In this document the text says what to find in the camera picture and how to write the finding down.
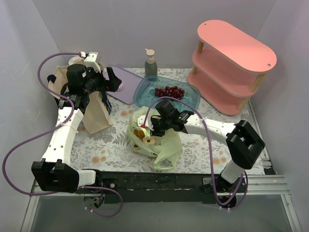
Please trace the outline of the purple toy food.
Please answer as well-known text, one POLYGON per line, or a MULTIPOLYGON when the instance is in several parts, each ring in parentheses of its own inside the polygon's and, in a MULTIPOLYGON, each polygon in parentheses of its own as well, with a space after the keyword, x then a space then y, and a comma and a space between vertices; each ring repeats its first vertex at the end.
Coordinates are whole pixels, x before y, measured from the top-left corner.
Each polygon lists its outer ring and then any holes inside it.
POLYGON ((118 91, 122 91, 123 89, 124 89, 124 84, 121 83, 121 84, 119 85, 118 91))

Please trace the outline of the orange toy bread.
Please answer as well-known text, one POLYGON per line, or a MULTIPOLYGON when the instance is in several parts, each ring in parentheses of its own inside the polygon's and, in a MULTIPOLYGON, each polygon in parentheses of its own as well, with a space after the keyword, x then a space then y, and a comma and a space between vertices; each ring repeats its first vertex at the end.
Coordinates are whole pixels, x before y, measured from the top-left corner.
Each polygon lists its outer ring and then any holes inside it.
POLYGON ((145 137, 145 134, 142 130, 134 129, 133 133, 134 133, 135 136, 137 136, 140 139, 145 137))

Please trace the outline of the light green plastic grocery bag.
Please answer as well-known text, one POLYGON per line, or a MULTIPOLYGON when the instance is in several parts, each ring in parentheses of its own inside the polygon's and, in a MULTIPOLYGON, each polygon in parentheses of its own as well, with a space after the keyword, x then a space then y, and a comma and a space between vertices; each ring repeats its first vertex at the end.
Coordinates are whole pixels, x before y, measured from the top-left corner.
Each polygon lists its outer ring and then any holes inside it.
POLYGON ((154 160, 154 168, 158 171, 168 171, 176 167, 176 164, 183 153, 181 139, 177 132, 172 129, 165 131, 162 137, 152 136, 148 128, 143 129, 137 125, 137 118, 146 115, 148 108, 141 107, 133 113, 129 119, 128 128, 126 131, 128 143, 133 151, 152 158, 154 160), (154 145, 145 145, 142 139, 134 135, 134 129, 144 132, 145 137, 154 137, 154 145))

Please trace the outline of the red grape bunch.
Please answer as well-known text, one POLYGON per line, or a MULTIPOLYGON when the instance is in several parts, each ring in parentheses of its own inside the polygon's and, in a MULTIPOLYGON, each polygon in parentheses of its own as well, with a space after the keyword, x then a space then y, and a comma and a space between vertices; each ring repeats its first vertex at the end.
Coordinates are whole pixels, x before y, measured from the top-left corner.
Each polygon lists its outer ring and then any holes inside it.
POLYGON ((178 86, 169 87, 166 86, 165 88, 155 88, 154 95, 157 97, 172 97, 175 99, 181 100, 184 97, 185 91, 178 86))

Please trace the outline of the beige canvas tote bag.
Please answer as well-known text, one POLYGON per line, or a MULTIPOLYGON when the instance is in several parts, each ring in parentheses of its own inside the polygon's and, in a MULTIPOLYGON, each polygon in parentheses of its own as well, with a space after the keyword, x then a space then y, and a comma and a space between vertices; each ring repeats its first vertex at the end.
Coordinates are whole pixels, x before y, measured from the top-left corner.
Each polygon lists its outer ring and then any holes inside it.
MULTIPOLYGON (((60 94, 61 88, 67 82, 67 66, 57 66, 53 75, 56 77, 54 82, 48 81, 48 87, 60 94)), ((89 134, 94 134, 113 125, 112 119, 103 103, 103 94, 96 91, 90 94, 90 102, 86 107, 83 125, 89 134)))

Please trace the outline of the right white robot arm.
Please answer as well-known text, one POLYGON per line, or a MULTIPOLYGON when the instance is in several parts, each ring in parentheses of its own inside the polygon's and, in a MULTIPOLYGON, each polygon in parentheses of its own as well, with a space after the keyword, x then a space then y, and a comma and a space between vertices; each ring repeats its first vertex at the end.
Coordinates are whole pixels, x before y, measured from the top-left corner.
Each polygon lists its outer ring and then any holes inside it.
POLYGON ((180 112, 168 100, 159 102, 155 109, 158 115, 146 114, 144 120, 152 136, 162 137, 167 130, 173 129, 207 137, 209 142, 214 139, 228 147, 231 161, 217 177, 217 184, 224 192, 235 188, 238 178, 254 166, 265 148, 265 142, 248 121, 233 124, 206 119, 197 112, 180 112))

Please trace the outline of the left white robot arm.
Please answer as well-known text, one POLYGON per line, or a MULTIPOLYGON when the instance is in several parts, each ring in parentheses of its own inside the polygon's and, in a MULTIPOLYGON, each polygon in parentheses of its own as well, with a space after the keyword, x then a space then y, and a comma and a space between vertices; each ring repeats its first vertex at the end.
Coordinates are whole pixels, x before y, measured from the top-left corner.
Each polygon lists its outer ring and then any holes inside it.
POLYGON ((92 193, 102 190, 99 171, 76 170, 70 166, 70 154, 80 123, 96 133, 111 124, 111 104, 107 92, 116 92, 122 81, 113 69, 107 77, 98 65, 72 64, 59 67, 48 76, 48 88, 58 104, 57 129, 41 161, 32 164, 31 171, 43 191, 74 193, 86 186, 92 193))

